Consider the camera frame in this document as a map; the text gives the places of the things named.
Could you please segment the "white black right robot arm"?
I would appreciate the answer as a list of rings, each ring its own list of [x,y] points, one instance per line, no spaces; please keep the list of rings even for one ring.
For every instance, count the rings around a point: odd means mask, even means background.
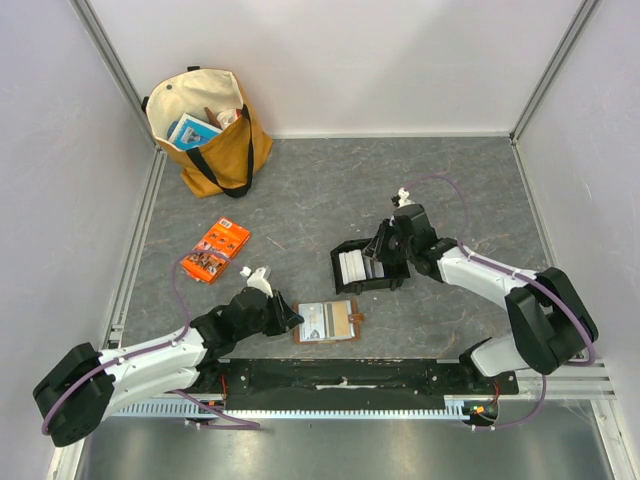
[[[402,206],[381,222],[364,249],[383,264],[411,263],[440,283],[475,293],[502,308],[510,332],[470,347],[458,368],[458,381],[477,394],[506,371],[530,368],[549,375],[586,352],[595,359],[598,329],[565,272],[521,270],[479,255],[460,241],[440,237],[419,204]]]

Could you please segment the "black card box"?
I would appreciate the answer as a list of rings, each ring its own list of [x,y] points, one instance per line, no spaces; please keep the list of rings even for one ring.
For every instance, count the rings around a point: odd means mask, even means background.
[[[344,284],[340,275],[338,254],[352,250],[361,250],[363,253],[365,247],[370,243],[370,241],[371,238],[347,240],[330,252],[336,294],[360,295],[365,291],[385,289],[394,291],[401,287],[406,279],[410,278],[408,263],[404,261],[400,264],[382,263],[385,273],[383,278]]]

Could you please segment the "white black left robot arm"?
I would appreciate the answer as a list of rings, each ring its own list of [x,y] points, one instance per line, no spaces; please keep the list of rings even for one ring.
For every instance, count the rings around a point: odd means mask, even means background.
[[[163,337],[120,349],[79,344],[33,390],[42,433],[65,447],[138,401],[190,387],[210,392],[220,380],[218,359],[240,341],[282,335],[302,322],[279,291],[267,295],[246,287],[228,304]]]

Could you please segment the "tan leather card holder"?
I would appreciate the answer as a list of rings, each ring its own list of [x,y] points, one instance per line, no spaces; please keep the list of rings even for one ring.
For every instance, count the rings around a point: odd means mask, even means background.
[[[355,341],[364,321],[355,299],[299,303],[294,311],[303,322],[293,332],[297,344],[324,344]]]

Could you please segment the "white printed card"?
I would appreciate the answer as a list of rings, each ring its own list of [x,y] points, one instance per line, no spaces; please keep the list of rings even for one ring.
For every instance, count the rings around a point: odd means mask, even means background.
[[[304,322],[298,326],[301,342],[320,341],[326,338],[324,307],[322,303],[301,303],[298,313]]]

